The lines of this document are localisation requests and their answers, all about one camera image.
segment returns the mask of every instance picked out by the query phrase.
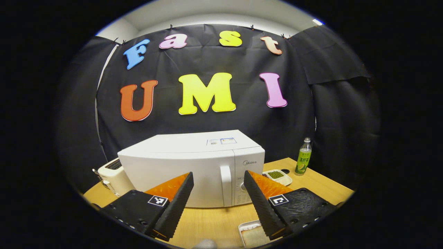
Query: microwave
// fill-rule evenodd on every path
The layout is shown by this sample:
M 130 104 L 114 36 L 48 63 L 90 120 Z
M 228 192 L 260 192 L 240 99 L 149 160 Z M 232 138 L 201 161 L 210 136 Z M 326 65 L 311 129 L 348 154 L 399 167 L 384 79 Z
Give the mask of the microwave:
M 138 191 L 192 172 L 186 207 L 212 208 L 251 202 L 246 170 L 262 174 L 264 149 L 239 130 L 156 135 L 117 153 Z

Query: blue letter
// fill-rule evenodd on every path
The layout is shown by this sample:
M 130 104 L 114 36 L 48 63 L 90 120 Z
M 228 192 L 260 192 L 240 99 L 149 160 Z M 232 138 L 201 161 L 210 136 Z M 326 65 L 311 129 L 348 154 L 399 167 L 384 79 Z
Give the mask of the blue letter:
M 126 69 L 131 69 L 133 66 L 137 65 L 144 59 L 144 56 L 138 56 L 138 54 L 144 54 L 146 52 L 145 45 L 148 43 L 149 40 L 144 39 L 143 41 L 137 43 L 135 46 L 131 47 L 123 53 L 128 58 L 128 67 Z

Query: table surface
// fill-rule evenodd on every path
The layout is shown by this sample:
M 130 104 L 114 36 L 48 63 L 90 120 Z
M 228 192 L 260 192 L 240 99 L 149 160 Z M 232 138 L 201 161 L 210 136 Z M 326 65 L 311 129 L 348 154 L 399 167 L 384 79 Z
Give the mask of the table surface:
M 288 169 L 290 171 L 288 176 L 292 178 L 292 183 L 288 185 L 289 188 L 293 190 L 307 188 L 334 205 L 346 201 L 354 193 L 351 189 L 310 168 L 307 168 L 303 175 L 296 175 L 294 173 L 296 164 L 297 162 L 293 159 L 285 158 L 265 163 L 263 171 Z M 83 197 L 100 207 L 117 199 L 101 183 L 90 188 Z M 221 208 L 185 208 L 174 237 L 166 243 L 190 249 L 203 239 L 212 239 L 217 243 L 219 249 L 243 248 L 238 226 L 241 223 L 255 220 L 258 220 L 258 216 L 251 203 Z

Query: orange letter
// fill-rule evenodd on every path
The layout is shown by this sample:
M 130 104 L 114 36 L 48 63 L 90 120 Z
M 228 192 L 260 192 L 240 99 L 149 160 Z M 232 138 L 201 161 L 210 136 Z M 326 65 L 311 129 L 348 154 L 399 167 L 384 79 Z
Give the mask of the orange letter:
M 132 94 L 137 89 L 137 85 L 128 85 L 120 89 L 121 116 L 127 121 L 141 121 L 147 118 L 152 111 L 154 86 L 156 85 L 156 80 L 146 81 L 141 84 L 141 88 L 144 89 L 143 107 L 138 111 L 132 109 Z
M 264 36 L 264 37 L 260 38 L 260 40 L 264 41 L 264 43 L 266 44 L 266 47 L 272 53 L 274 53 L 274 54 L 282 54 L 282 51 L 280 49 L 276 48 L 276 45 L 278 45 L 278 42 L 274 41 L 271 37 Z

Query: plastic bottle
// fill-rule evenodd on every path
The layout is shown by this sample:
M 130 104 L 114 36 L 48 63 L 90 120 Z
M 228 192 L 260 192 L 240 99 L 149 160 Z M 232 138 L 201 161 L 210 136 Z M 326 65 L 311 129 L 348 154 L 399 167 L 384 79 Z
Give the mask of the plastic bottle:
M 310 142 L 311 139 L 309 137 L 306 137 L 303 146 L 300 148 L 299 158 L 297 160 L 297 166 L 295 167 L 296 174 L 299 175 L 304 174 L 304 172 L 306 171 L 312 152 L 312 147 Z

